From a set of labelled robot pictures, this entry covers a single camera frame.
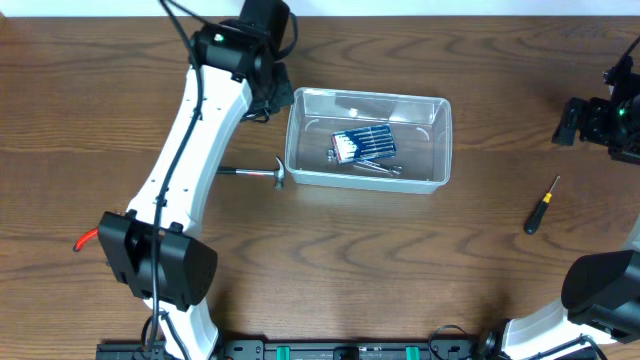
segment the screwdriver handle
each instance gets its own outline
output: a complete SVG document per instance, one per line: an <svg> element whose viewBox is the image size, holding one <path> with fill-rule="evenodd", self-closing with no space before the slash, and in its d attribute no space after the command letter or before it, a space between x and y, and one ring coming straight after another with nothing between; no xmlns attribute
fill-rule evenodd
<svg viewBox="0 0 640 360"><path fill-rule="evenodd" d="M540 223L542 222L542 217L544 216L545 211L549 208L549 201L551 201L551 193L547 193L544 199L542 199L536 209L533 210L533 213L527 219L527 222L524 224L524 232L529 235L535 234L540 227Z"/></svg>

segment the metal tool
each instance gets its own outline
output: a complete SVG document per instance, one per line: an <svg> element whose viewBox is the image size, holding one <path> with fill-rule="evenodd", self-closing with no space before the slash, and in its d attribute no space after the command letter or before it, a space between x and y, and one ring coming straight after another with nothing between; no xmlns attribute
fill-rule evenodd
<svg viewBox="0 0 640 360"><path fill-rule="evenodd" d="M402 166L385 166L369 160L359 160L353 167L388 174L393 177L398 177L402 174Z"/></svg>
<svg viewBox="0 0 640 360"><path fill-rule="evenodd" d="M276 156L276 160L278 161L278 168L275 170L249 170L238 169L230 166L220 166L216 173L223 175L273 176L276 179L275 188L282 189L284 187L285 170L282 165L282 161L278 156Z"/></svg>
<svg viewBox="0 0 640 360"><path fill-rule="evenodd" d="M556 186L556 183L558 182L558 180L560 180L560 175L556 177L556 180L553 182L553 185L551 185L551 189L549 189L549 192L544 196L542 200L540 200L540 202L538 203L538 206L536 206L536 209L533 211L531 216L529 216L529 218L527 219L527 222L524 224L524 231L527 234L529 235L535 234L535 232L540 227L540 223L542 222L542 217L544 216L545 211L547 211L547 208L549 207L549 201L551 201L551 192L553 191L553 188Z"/></svg>

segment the red cable tip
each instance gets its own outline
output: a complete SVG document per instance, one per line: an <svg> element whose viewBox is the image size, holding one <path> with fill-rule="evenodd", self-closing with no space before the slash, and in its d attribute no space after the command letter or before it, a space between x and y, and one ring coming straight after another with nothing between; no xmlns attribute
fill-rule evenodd
<svg viewBox="0 0 640 360"><path fill-rule="evenodd" d="M73 245L73 251L74 252L80 252L80 250L82 250L82 248L84 247L84 245L86 243L88 243L90 240L95 239L96 237L98 237L98 229L93 229L90 231L87 231L84 235L82 235L80 237L80 239L78 239L78 241L76 241L76 244Z"/></svg>

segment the hammer head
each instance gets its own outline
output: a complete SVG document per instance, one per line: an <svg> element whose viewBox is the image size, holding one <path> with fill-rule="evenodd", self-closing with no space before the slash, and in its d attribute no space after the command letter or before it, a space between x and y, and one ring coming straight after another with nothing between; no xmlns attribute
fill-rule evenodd
<svg viewBox="0 0 640 360"><path fill-rule="evenodd" d="M273 177L276 178L276 189L282 189L284 187L285 168L279 156L276 156L276 160L278 161L278 168L273 171Z"/></svg>

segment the green connector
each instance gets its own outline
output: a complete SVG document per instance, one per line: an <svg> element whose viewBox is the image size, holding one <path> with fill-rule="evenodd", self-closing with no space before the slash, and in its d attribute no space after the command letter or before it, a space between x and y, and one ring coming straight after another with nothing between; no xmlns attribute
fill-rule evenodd
<svg viewBox="0 0 640 360"><path fill-rule="evenodd" d="M276 360L289 360L291 349L288 346L278 346L276 350Z"/></svg>
<svg viewBox="0 0 640 360"><path fill-rule="evenodd" d="M408 346L407 360L420 360L420 349L418 349L416 346Z"/></svg>

